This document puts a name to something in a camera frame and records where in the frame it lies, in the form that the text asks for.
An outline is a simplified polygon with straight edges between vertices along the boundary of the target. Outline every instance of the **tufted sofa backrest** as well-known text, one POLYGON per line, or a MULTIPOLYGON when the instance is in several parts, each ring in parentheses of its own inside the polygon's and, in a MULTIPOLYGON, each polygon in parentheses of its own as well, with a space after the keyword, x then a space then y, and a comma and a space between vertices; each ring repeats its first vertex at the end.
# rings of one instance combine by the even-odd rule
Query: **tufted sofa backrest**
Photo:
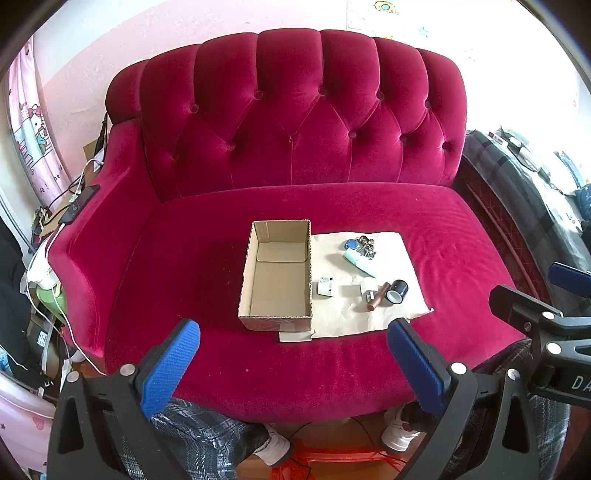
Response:
POLYGON ((339 30, 239 33, 113 79, 114 124, 140 117, 160 199, 244 187, 450 185, 466 92, 438 54, 339 30))

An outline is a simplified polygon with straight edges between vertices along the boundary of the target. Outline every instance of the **pink curtain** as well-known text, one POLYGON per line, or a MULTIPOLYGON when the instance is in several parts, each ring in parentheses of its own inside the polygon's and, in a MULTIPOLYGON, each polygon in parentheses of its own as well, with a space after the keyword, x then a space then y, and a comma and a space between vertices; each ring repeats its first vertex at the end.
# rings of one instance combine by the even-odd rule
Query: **pink curtain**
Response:
POLYGON ((71 182, 49 137, 41 111, 33 38, 14 59, 8 77, 8 106, 14 140, 37 196, 49 205, 71 182))

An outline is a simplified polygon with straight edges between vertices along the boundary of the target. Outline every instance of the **white cable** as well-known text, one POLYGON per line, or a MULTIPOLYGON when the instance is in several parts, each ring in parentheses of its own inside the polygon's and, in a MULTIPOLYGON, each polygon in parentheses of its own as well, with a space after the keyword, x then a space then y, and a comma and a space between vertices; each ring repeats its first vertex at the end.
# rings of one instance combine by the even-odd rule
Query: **white cable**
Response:
POLYGON ((16 363, 16 364, 17 364, 19 367, 21 367, 21 368, 24 368, 24 369, 25 369, 27 372, 29 371, 29 369, 28 369, 27 367, 25 367, 24 365, 21 365, 20 363, 18 363, 18 362, 17 362, 17 361, 14 359, 14 357, 13 357, 13 356, 12 356, 12 355, 11 355, 11 354, 8 352, 8 350, 6 350, 6 349, 5 349, 5 348, 2 346, 2 344, 1 344, 1 343, 0 343, 0 348, 1 348, 2 350, 4 350, 4 351, 6 352, 6 354, 7 354, 7 355, 8 355, 8 356, 11 358, 11 360, 12 360, 14 363, 16 363))
MULTIPOLYGON (((60 232, 63 230, 64 227, 65 227, 65 224, 62 223, 60 225, 60 227, 58 228, 56 234, 51 239, 51 242, 47 246, 47 249, 45 250, 47 258, 49 258, 49 249, 53 245, 53 242, 56 241, 57 236, 60 234, 60 232)), ((51 289, 51 295, 53 296, 53 300, 56 302, 57 309, 60 311, 61 315, 63 316, 64 320, 66 321, 66 325, 70 329, 70 336, 72 337, 72 342, 74 343, 74 346, 80 351, 80 353, 84 356, 84 358, 86 358, 86 360, 88 360, 88 363, 90 363, 98 373, 100 373, 101 375, 107 376, 106 373, 103 373, 101 370, 99 370, 99 368, 92 362, 92 360, 90 358, 88 358, 88 356, 84 353, 84 350, 82 350, 82 348, 80 348, 80 346, 76 342, 76 339, 74 338, 74 332, 72 331, 72 326, 70 324, 70 320, 68 320, 67 315, 61 309, 60 304, 57 301, 56 293, 54 292, 53 288, 51 289)))
POLYGON ((70 325, 70 320, 68 320, 68 317, 66 316, 64 311, 61 309, 60 304, 57 302, 56 293, 53 291, 53 288, 51 289, 51 294, 53 295, 53 299, 56 302, 57 308, 59 309, 61 315, 64 317, 64 320, 66 321, 66 324, 68 325, 68 328, 70 329, 70 336, 72 337, 72 342, 74 342, 74 345, 80 351, 80 353, 84 356, 84 358, 86 358, 86 360, 88 360, 88 363, 90 363, 98 373, 100 373, 101 375, 104 375, 106 377, 107 374, 100 371, 99 368, 92 362, 92 360, 86 356, 86 354, 84 353, 84 350, 82 350, 82 348, 80 348, 80 346, 76 343, 76 339, 74 338, 74 332, 72 332, 72 326, 70 325))
MULTIPOLYGON (((64 225, 60 225, 60 227, 59 227, 59 229, 58 229, 57 233, 54 235, 54 238, 52 238, 52 239, 51 239, 50 246, 51 246, 51 244, 53 244, 53 241, 56 239, 56 237, 57 237, 57 234, 58 234, 58 233, 61 231, 61 229, 62 229, 63 227, 64 227, 64 225)), ((37 251, 36 251, 36 252, 33 254, 33 257, 31 258, 31 261, 29 262, 29 266, 28 266, 28 268, 27 268, 27 272, 29 272, 29 270, 31 269, 31 265, 33 265, 33 262, 34 262, 34 260, 35 260, 35 257, 36 257, 36 256, 37 256, 37 254, 39 253, 39 250, 40 250, 40 249, 41 249, 41 248, 39 248, 39 249, 38 249, 38 250, 37 250, 37 251)), ((68 361, 69 361, 69 362, 70 362, 70 364, 71 364, 72 362, 71 362, 71 358, 70 358, 70 350, 68 349, 68 345, 67 345, 66 339, 65 339, 65 338, 64 338, 64 336, 61 334, 61 332, 59 331, 59 329, 58 329, 58 328, 57 328, 57 327, 56 327, 56 326, 55 326, 55 325, 54 325, 54 324, 51 322, 51 320, 50 320, 49 318, 47 318, 47 316, 46 316, 46 315, 45 315, 45 314, 44 314, 44 313, 43 313, 41 310, 39 310, 39 309, 37 308, 37 305, 35 305, 35 303, 33 302, 33 298, 31 297, 31 292, 29 291, 29 285, 28 285, 28 282, 26 281, 26 278, 25 278, 25 283, 27 284, 27 287, 25 288, 25 290, 26 290, 26 294, 27 294, 27 298, 28 298, 28 299, 29 299, 29 301, 31 302, 31 305, 33 306, 33 308, 35 309, 35 311, 36 311, 36 312, 37 312, 39 315, 41 315, 43 318, 45 318, 45 320, 47 321, 47 323, 49 324, 49 326, 50 326, 51 328, 53 328, 53 329, 54 329, 54 330, 57 332, 57 334, 58 334, 58 335, 59 335, 59 336, 60 336, 60 337, 61 337, 61 338, 64 340, 64 344, 66 345, 66 355, 68 356, 68 361)), ((14 358, 12 359, 12 361, 13 361, 13 362, 15 362, 15 363, 16 363, 16 364, 17 364, 19 367, 23 367, 23 368, 26 370, 26 367, 24 367, 24 366, 22 366, 22 365, 18 364, 18 363, 17 363, 17 362, 14 360, 14 358)))
POLYGON ((81 193, 82 193, 82 192, 80 191, 80 186, 82 185, 82 179, 84 178, 84 171, 85 171, 85 169, 86 169, 86 166, 87 166, 87 165, 88 165, 88 164, 89 164, 91 161, 93 161, 93 160, 94 160, 94 158, 91 158, 91 159, 90 159, 88 162, 86 162, 86 163, 84 164, 84 167, 82 167, 82 173, 80 173, 80 180, 78 180, 78 186, 76 187, 76 190, 75 190, 75 192, 76 192, 76 196, 78 196, 79 194, 81 194, 81 193))

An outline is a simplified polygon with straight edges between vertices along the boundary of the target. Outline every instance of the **white sneaker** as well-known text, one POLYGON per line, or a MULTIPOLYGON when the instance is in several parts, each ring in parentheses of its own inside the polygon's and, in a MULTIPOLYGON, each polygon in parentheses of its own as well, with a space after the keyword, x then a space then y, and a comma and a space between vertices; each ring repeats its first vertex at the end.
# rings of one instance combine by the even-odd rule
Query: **white sneaker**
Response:
POLYGON ((254 454, 268 466, 280 466, 289 460, 294 451, 294 446, 283 435, 277 433, 273 427, 266 423, 264 425, 269 432, 269 438, 254 451, 254 454))
POLYGON ((382 434, 382 445, 387 451, 392 450, 393 453, 406 452, 410 442, 421 433, 416 430, 410 430, 408 423, 402 421, 400 416, 403 407, 404 405, 400 405, 399 407, 391 408, 384 414, 388 426, 382 434))

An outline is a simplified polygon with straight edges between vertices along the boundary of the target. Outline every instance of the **sofa seat cushion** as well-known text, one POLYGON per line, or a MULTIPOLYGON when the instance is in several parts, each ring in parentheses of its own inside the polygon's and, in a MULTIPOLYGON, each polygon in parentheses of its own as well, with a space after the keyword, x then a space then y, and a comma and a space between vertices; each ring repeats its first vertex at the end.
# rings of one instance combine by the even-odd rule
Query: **sofa seat cushion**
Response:
POLYGON ((253 220, 310 219, 312 234, 399 232, 427 305, 413 327, 449 361, 475 367, 521 334, 488 296, 509 273, 464 201, 440 186, 341 183, 258 187, 163 204, 145 227, 113 305, 107 367, 137 363, 183 317, 201 346, 175 393, 245 421, 304 422, 366 414, 413 394, 385 332, 279 343, 237 317, 253 220))

